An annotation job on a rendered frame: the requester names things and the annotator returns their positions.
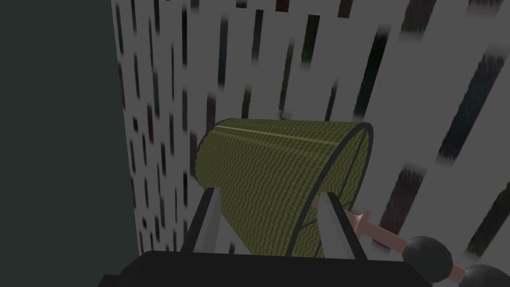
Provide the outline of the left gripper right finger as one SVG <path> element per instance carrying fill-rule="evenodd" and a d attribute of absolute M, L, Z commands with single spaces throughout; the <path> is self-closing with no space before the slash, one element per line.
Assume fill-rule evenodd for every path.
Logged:
<path fill-rule="evenodd" d="M 367 259 L 359 241 L 362 218 L 362 215 L 345 210 L 334 193 L 321 193 L 317 223 L 325 258 Z"/>

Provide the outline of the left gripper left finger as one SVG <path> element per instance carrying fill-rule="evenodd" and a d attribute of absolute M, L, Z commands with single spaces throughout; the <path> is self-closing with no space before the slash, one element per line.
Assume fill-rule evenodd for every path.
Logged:
<path fill-rule="evenodd" d="M 220 221 L 220 189 L 207 188 L 202 194 L 180 251 L 214 253 Z"/>

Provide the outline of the olive green shade table lamp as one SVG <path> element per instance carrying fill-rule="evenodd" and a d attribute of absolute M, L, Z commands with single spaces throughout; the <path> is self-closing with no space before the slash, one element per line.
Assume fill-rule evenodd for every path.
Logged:
<path fill-rule="evenodd" d="M 253 255 L 332 257 L 327 230 L 339 227 L 349 259 L 365 259 L 359 237 L 402 255 L 427 284 L 450 279 L 459 287 L 510 287 L 510 276 L 488 265 L 456 266 L 429 237 L 410 240 L 351 209 L 370 161 L 374 130 L 366 122 L 226 119 L 200 141 L 194 173 Z"/>

